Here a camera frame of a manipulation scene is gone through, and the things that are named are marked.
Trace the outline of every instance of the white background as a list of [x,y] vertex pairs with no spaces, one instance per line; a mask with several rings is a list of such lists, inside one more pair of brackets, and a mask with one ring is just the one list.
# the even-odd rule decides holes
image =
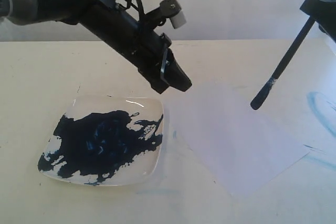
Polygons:
[[[158,7],[161,0],[143,0],[146,11]],[[172,39],[261,39],[293,38],[307,16],[299,8],[304,0],[179,0],[188,23],[179,30],[170,24],[164,31]],[[310,37],[322,36],[314,27]],[[73,27],[49,22],[15,26],[0,25],[0,41],[11,40],[97,40],[80,25]]]

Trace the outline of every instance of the plate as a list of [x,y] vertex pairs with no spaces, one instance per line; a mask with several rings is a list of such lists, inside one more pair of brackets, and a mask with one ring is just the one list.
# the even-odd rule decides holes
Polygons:
[[38,169],[81,185],[141,183],[155,170],[162,138],[159,100],[78,97],[60,119]]

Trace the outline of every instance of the table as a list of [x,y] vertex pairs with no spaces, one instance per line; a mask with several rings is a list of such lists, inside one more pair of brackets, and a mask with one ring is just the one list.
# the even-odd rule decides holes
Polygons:
[[[251,100],[290,43],[175,41],[172,48],[194,84],[223,81]],[[336,56],[323,40],[304,42],[261,108],[321,151],[245,199],[232,198],[173,129],[145,184],[101,188],[43,176],[38,159],[74,98],[160,96],[102,42],[3,42],[0,50],[0,223],[335,223],[336,139],[306,99],[318,91],[336,101]]]

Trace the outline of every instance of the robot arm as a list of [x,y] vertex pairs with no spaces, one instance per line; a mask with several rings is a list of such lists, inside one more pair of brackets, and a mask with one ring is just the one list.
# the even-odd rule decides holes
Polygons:
[[[139,13],[139,21],[127,13]],[[176,0],[164,0],[160,7],[145,14],[141,0],[127,0],[124,7],[116,0],[0,0],[0,17],[17,25],[60,21],[85,26],[97,37],[135,65],[158,93],[168,87],[188,90],[192,83],[177,64],[167,35],[154,29],[170,19],[174,28],[185,24]]]

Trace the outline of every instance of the paper sheet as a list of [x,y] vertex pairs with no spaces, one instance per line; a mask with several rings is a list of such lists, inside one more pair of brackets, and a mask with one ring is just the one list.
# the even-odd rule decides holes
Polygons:
[[178,134],[233,196],[248,196],[308,153],[221,84],[193,87],[165,106]]

